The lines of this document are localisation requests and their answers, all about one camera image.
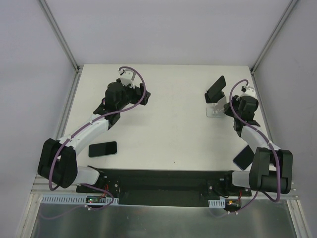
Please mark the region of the black folding phone stand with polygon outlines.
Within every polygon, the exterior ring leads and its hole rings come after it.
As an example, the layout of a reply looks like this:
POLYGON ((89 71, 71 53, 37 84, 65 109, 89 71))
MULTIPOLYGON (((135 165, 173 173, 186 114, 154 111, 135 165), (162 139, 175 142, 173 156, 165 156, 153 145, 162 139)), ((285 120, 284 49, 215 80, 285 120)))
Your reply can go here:
POLYGON ((223 97, 225 97, 225 94, 221 90, 217 92, 208 90, 205 93, 205 101, 207 104, 218 103, 218 101, 222 99, 223 97))

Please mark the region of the white folding phone stand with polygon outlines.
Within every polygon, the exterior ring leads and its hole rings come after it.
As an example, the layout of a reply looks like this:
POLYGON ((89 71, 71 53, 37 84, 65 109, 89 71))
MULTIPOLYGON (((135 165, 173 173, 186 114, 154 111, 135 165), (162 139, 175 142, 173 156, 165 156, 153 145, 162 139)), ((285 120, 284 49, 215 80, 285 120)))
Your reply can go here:
POLYGON ((206 116, 208 118, 222 118, 224 114, 224 105, 227 103, 227 98, 224 96, 217 103, 206 104, 206 116))

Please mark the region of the black smartphone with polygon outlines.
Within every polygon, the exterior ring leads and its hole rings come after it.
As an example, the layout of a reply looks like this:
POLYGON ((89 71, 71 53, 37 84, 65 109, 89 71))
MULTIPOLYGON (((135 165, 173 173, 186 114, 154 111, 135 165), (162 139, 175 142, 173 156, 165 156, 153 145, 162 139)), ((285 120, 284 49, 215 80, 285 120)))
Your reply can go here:
POLYGON ((220 91, 226 86, 225 77, 222 75, 210 88, 210 91, 220 91))
POLYGON ((89 145, 88 156, 90 158, 114 155, 117 153, 117 142, 104 142, 89 145))

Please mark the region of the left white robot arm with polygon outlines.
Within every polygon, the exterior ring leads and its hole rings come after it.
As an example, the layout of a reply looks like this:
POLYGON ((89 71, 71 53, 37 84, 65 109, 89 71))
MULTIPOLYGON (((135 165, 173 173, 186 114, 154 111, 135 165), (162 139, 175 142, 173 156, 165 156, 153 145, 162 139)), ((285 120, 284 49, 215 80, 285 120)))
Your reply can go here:
POLYGON ((92 192, 101 192, 105 181, 100 178, 100 172, 79 166, 77 156, 95 138, 117 123, 121 112, 128 110, 127 105, 146 105, 150 95, 143 84, 133 87, 124 86, 121 82, 109 84, 102 102, 79 129, 57 140, 49 138, 44 142, 38 175, 62 188, 85 183, 92 192))

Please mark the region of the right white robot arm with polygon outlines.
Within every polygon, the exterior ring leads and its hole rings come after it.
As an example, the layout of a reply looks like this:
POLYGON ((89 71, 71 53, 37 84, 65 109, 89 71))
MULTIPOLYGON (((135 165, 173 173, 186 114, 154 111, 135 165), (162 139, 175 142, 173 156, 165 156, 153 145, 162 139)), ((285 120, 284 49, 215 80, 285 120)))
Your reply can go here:
POLYGON ((233 96, 224 105, 224 114, 234 119, 233 128, 252 150, 254 157, 246 175, 251 190, 280 192, 291 190, 293 154, 274 145, 254 119, 259 102, 252 96, 233 96))

